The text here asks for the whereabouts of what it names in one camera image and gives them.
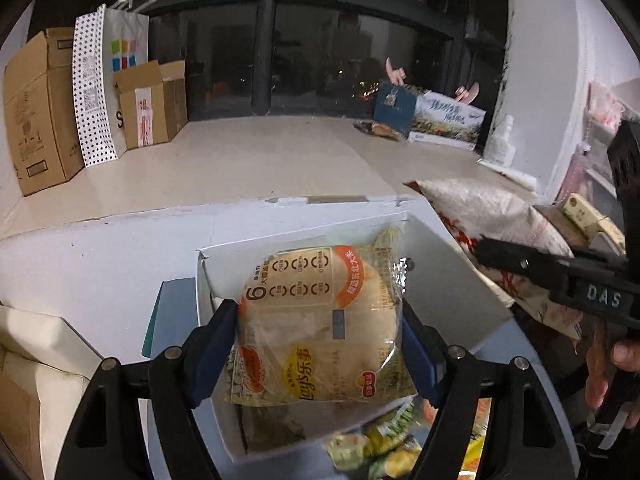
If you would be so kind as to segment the person's right hand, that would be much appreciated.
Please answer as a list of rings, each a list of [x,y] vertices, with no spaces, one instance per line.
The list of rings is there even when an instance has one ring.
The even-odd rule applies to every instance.
[[[602,405],[610,388],[610,371],[615,366],[625,372],[640,372],[640,346],[638,341],[623,339],[610,346],[608,344],[608,324],[597,320],[594,324],[593,340],[587,351],[585,400],[593,410]]]

